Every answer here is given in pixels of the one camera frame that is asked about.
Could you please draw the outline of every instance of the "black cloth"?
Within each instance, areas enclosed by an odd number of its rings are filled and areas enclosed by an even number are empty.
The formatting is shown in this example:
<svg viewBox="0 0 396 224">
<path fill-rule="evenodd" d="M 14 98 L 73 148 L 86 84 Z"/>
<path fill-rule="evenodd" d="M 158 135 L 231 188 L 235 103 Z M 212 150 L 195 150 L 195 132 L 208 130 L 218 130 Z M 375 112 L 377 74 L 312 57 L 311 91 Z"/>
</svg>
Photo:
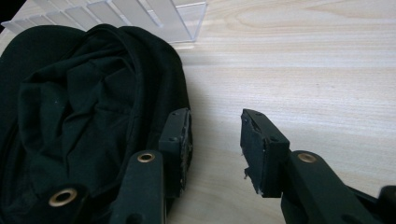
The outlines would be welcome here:
<svg viewBox="0 0 396 224">
<path fill-rule="evenodd" d="M 136 151 L 157 149 L 168 114 L 190 107 L 177 53 L 131 26 L 28 29 L 0 78 L 0 223 L 20 223 L 62 184 L 93 198 L 116 188 Z"/>
</svg>

